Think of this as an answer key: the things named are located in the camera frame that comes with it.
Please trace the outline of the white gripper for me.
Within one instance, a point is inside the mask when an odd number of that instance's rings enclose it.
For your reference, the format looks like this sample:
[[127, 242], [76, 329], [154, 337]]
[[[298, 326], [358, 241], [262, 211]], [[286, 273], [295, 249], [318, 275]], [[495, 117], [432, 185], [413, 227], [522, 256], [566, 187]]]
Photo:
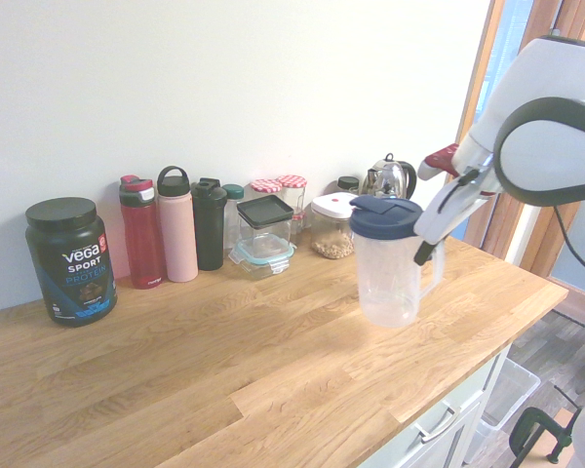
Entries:
[[494, 169], [471, 169], [467, 174], [445, 185], [421, 214], [413, 231], [421, 242], [414, 262], [423, 266], [432, 256], [435, 245], [442, 241], [464, 219], [497, 193]]

